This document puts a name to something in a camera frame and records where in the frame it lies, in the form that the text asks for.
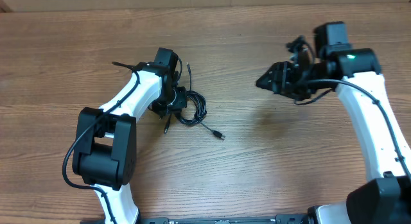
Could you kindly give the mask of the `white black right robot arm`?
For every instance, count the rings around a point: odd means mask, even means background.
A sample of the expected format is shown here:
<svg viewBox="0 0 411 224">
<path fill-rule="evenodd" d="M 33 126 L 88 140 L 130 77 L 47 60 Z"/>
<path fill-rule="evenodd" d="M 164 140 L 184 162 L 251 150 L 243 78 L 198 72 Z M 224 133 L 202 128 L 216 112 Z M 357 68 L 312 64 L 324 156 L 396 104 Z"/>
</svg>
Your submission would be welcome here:
<svg viewBox="0 0 411 224">
<path fill-rule="evenodd" d="M 343 22 L 287 44 L 291 58 L 274 63 L 257 87 L 309 105 L 335 92 L 345 106 L 362 149 L 366 183 L 343 202 L 313 206 L 304 214 L 278 214 L 276 223 L 409 223 L 410 147 L 392 111 L 376 54 L 355 49 Z"/>
</svg>

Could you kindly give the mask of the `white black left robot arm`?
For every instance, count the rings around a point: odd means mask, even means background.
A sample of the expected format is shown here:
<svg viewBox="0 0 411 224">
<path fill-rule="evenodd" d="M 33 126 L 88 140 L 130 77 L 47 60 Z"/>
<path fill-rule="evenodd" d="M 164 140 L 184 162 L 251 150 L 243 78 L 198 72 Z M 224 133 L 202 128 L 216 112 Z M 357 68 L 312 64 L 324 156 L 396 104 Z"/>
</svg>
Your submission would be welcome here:
<svg viewBox="0 0 411 224">
<path fill-rule="evenodd" d="M 137 223 L 130 181 L 136 166 L 136 124 L 150 108 L 158 116 L 181 112 L 187 90 L 178 85 L 180 58 L 171 49 L 159 48 L 152 62 L 128 65 L 131 79 L 109 102 L 85 107 L 78 116 L 76 138 L 64 162 L 93 190 L 103 207 L 101 223 Z"/>
</svg>

